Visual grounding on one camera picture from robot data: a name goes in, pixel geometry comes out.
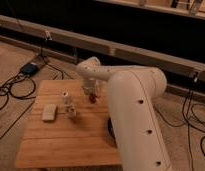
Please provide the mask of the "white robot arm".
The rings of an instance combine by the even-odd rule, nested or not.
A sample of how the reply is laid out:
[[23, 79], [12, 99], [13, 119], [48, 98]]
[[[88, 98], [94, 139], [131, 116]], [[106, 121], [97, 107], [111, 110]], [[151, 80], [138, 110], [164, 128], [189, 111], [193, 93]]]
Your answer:
[[167, 80], [156, 67], [103, 66], [91, 57], [76, 66], [87, 93], [98, 80], [107, 83], [108, 113], [123, 171], [172, 171], [172, 164], [152, 100], [161, 96]]

